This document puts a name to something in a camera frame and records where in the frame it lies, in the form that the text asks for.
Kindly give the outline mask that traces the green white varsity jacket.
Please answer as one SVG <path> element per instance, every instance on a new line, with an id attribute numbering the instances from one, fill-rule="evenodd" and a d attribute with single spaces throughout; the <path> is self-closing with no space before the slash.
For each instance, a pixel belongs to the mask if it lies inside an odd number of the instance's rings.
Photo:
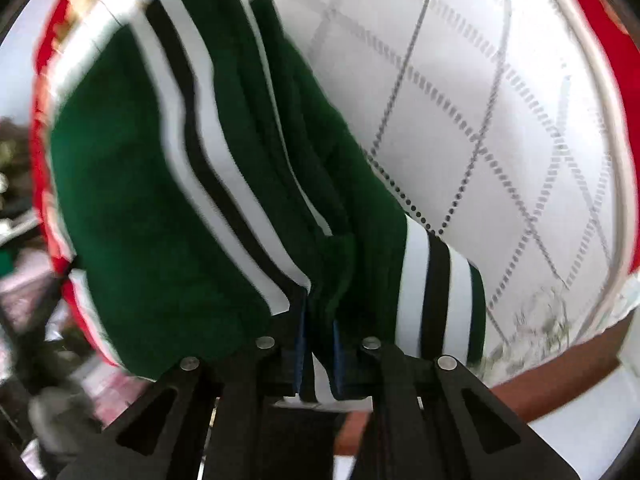
<path id="1" fill-rule="evenodd" d="M 273 0 L 61 0 L 49 32 L 38 208 L 107 362 L 156 379 L 299 306 L 304 401 L 362 397 L 335 377 L 336 326 L 390 338 L 440 318 L 480 362 L 480 271 L 375 175 Z"/>

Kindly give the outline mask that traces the pink patterned cover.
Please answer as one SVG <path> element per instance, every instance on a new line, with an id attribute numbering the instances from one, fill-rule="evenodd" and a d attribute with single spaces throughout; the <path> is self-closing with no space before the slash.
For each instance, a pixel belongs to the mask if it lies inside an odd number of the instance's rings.
<path id="1" fill-rule="evenodd" d="M 75 270 L 72 261 L 46 276 L 22 326 L 6 313 L 1 315 L 1 328 L 9 339 L 11 377 L 47 479 L 58 478 L 89 440 L 150 385 L 103 362 L 78 328 L 58 339 L 48 337 L 51 318 L 63 302 L 63 287 Z"/>

